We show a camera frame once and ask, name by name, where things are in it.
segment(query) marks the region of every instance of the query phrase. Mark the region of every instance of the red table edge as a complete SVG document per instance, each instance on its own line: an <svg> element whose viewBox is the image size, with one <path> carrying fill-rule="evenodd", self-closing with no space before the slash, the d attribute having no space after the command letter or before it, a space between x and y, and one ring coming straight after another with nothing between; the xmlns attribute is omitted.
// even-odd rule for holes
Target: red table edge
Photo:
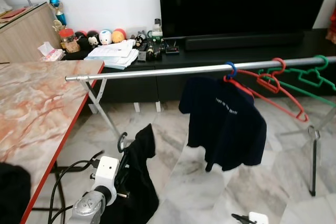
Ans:
<svg viewBox="0 0 336 224"><path fill-rule="evenodd" d="M104 62L102 63L102 65L101 65L101 67L100 67L98 73L101 73L102 70L103 70L103 68L104 68ZM92 87L96 84L96 81L97 81L97 80L94 80L94 81L92 82ZM84 99L83 99L83 101L82 101L82 104L80 105L80 107L79 107L79 109L78 109L78 111L77 111L77 113L76 113L76 115L75 115L75 117L72 119L72 122L70 123L67 132L65 133L65 135L64 135L64 137L63 137L63 139L62 139L62 141L60 142L60 144L59 144L59 146L58 146L58 148L57 148L57 150L56 150L56 153L54 154L52 160L50 161L50 164L49 164L49 166L48 166L46 172L44 173L44 175L43 175L43 177L42 177L42 179L41 179L41 182L38 184L38 186L37 186L37 188L36 188L36 190L35 190L34 195L31 197L31 199L30 199L30 201L29 201L29 203L28 203L28 206L27 206L27 208L26 208L26 210L25 210L25 213L24 213L23 216L22 216L22 219L21 219L20 224L24 224L24 223L26 223L26 221L27 221L27 219L28 219L28 217L29 217L29 214L30 214L30 212L31 212L31 210L32 210L32 208L33 208L33 206L34 206L36 200L37 200L37 197L38 197L38 195L40 194L40 192L41 192L41 190L42 190L42 187L43 187L44 183L46 182L47 177L49 176L50 171L51 171L51 169L53 168L54 163L55 163L55 161L56 161L56 159L57 159L59 153L61 152L61 150L62 150L62 148L63 148L63 146L64 146L64 144L65 144L65 142L66 142L66 140L67 140L67 138L68 138L68 136L70 135L70 132L71 132L71 130L72 130L72 128L73 128L75 122L77 121L77 118L78 118L80 112L82 111L82 109L83 109L83 107L84 107L86 101L88 100L88 97L89 97L89 94L86 94L85 97L84 97Z"/></svg>

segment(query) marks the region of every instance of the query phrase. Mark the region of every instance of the black cloth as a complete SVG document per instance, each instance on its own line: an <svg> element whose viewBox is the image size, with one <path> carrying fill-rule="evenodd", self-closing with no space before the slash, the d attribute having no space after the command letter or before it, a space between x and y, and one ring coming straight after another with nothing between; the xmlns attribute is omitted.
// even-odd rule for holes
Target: black cloth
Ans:
<svg viewBox="0 0 336 224"><path fill-rule="evenodd" d="M129 199L117 197L101 216L101 224L145 224L159 206L159 199L149 176L147 158L155 156L152 125L139 131L135 140L126 148L129 177L124 184Z"/></svg>
<svg viewBox="0 0 336 224"><path fill-rule="evenodd" d="M179 109L190 113L188 146L205 148L207 171L214 163L222 170L260 164L266 122L252 96L232 83L195 77L187 82Z"/></svg>
<svg viewBox="0 0 336 224"><path fill-rule="evenodd" d="M19 166L0 163L0 223L20 223L29 200L29 173Z"/></svg>

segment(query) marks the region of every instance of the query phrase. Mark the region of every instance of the red hanger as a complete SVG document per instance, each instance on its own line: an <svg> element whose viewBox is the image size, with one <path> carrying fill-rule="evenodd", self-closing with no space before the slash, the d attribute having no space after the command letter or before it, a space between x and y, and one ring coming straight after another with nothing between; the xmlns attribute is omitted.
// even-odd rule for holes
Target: red hanger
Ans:
<svg viewBox="0 0 336 224"><path fill-rule="evenodd" d="M304 108L302 107L302 105L298 102L298 100L296 100L287 90L285 90L283 87L281 87L280 85L280 82L278 81L278 79L275 77L276 74L281 74L283 73L283 71L285 70L286 68L286 63L284 62L284 60L280 59L280 58L274 58L273 60L277 60L277 61L280 61L281 64L282 64L282 69L279 70L279 71L274 71L272 72L272 74L269 74L269 73L262 73L262 74L257 74L257 73L253 73L253 72L250 72L250 71L246 71L246 70L240 70L238 69L237 72L238 73L244 73L244 74L248 74L250 76L254 76L257 78L257 83L262 85L263 87L265 87L266 89L270 90L271 92L273 93L278 93L279 91L283 92L286 96L288 96L295 104L296 106L300 109L300 112L298 114L294 114L293 112L291 111L288 111L287 109L281 107L280 105L276 104L275 102L273 102L272 100L264 97L263 95L257 93L256 91L254 91L253 89L251 88L248 88L248 90L260 97L261 99L263 99L264 101L272 104L273 106L277 107L278 109L284 111L285 113L287 113L288 115L290 115L291 117L293 118L296 118L298 119L299 121L301 122L308 122L309 121L309 118L308 118L308 115L304 112ZM268 81L265 81L264 79L262 79L263 77L270 77L272 78L274 81L275 81L275 85L271 84L271 80L268 80ZM232 78L226 78L224 77L224 81L226 82L230 82L232 84L234 84L235 86L237 86L239 83L235 80L233 80Z"/></svg>

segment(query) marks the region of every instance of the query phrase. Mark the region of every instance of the marble table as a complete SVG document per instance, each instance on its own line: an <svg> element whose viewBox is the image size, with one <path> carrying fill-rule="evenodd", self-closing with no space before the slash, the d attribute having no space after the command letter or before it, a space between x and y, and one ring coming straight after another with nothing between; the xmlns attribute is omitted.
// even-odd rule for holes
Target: marble table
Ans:
<svg viewBox="0 0 336 224"><path fill-rule="evenodd" d="M31 175L28 218L88 95L71 74L100 73L103 61L29 62L0 65L0 162Z"/></svg>

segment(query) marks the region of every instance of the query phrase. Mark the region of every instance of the paper stack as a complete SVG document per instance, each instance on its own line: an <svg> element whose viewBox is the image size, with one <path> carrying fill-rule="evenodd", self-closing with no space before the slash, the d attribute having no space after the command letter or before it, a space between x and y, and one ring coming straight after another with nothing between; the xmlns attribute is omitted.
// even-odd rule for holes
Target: paper stack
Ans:
<svg viewBox="0 0 336 224"><path fill-rule="evenodd" d="M132 49L133 39L95 48L84 60L103 60L105 67L125 69L138 57L139 51Z"/></svg>

